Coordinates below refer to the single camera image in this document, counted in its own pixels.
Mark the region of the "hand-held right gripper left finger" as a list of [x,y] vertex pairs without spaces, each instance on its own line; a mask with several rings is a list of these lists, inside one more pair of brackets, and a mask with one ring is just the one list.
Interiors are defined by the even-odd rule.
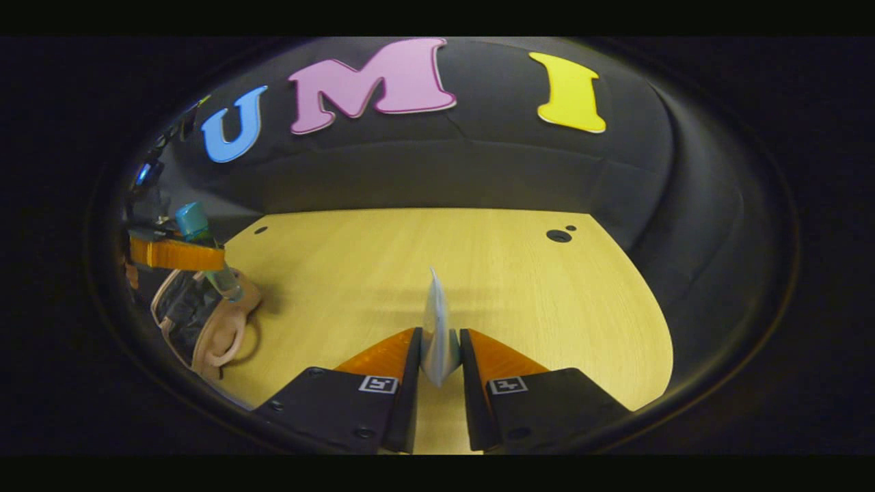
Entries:
[[253,414],[307,452],[411,454],[423,334],[409,328],[336,368],[308,367]]

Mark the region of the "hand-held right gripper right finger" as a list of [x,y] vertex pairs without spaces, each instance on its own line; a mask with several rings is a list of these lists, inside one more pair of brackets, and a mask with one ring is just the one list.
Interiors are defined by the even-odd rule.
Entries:
[[584,454],[632,412],[578,368],[550,370],[487,334],[460,332],[472,451]]

